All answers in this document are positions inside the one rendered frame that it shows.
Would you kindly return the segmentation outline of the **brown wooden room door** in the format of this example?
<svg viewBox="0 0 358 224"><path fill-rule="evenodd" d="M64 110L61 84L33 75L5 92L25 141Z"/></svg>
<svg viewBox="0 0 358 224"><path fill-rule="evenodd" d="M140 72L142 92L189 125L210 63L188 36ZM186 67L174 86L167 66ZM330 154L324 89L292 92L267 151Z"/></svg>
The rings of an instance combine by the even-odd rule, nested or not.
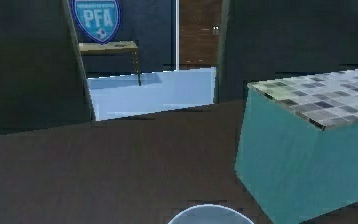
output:
<svg viewBox="0 0 358 224"><path fill-rule="evenodd" d="M179 0L179 68L217 64L223 0Z"/></svg>

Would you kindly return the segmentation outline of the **tan wooden side table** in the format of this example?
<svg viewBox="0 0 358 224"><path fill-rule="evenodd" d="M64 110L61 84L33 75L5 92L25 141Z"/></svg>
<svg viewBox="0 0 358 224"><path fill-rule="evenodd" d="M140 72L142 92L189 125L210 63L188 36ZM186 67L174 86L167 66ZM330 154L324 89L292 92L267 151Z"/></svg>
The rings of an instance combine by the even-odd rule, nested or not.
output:
<svg viewBox="0 0 358 224"><path fill-rule="evenodd" d="M78 49L80 54L83 56L91 55L115 55L120 53L130 53L132 55L134 71L138 78L138 85L142 84L141 81L141 71L139 68L139 57L138 52L139 48L134 41L117 41L117 42L108 42L106 44L100 43L79 43Z"/></svg>

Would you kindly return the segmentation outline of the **teal counter with tiled top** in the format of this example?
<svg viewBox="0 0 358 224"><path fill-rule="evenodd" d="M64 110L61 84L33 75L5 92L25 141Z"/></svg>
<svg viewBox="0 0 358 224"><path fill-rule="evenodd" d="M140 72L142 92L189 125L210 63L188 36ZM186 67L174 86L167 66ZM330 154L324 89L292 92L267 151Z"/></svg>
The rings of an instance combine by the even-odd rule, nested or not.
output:
<svg viewBox="0 0 358 224"><path fill-rule="evenodd" d="M358 202L358 69L249 83L235 172L273 224Z"/></svg>

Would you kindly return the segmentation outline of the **blue shield wall emblem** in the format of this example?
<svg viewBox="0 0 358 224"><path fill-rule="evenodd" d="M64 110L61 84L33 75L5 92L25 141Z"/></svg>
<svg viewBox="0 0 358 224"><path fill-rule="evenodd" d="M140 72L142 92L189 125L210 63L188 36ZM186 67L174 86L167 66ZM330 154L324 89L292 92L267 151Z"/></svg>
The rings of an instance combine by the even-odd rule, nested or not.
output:
<svg viewBox="0 0 358 224"><path fill-rule="evenodd" d="M96 43L110 42L120 27L119 0L70 0L70 6L77 25Z"/></svg>

